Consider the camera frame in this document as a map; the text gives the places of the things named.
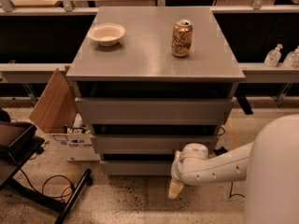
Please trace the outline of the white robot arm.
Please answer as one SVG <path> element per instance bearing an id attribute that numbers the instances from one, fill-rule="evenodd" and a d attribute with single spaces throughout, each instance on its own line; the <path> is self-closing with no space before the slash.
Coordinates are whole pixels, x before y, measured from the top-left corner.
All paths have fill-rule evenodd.
<path id="1" fill-rule="evenodd" d="M 190 143 L 175 154 L 168 197 L 186 185 L 244 180 L 244 224 L 299 224 L 298 151 L 298 114 L 273 120 L 253 142 L 213 158 Z"/>

